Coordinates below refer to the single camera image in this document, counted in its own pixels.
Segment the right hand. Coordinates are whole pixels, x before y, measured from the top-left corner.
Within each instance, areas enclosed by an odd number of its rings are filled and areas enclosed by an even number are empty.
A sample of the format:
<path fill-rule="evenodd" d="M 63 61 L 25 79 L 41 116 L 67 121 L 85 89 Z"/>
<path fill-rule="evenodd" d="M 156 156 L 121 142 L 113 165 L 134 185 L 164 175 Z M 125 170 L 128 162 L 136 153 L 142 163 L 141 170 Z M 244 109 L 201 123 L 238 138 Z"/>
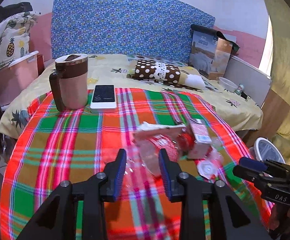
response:
<path fill-rule="evenodd" d="M 275 204 L 271 210 L 269 219 L 269 230 L 280 229 L 283 233 L 290 233 L 290 207 L 282 204 Z"/>

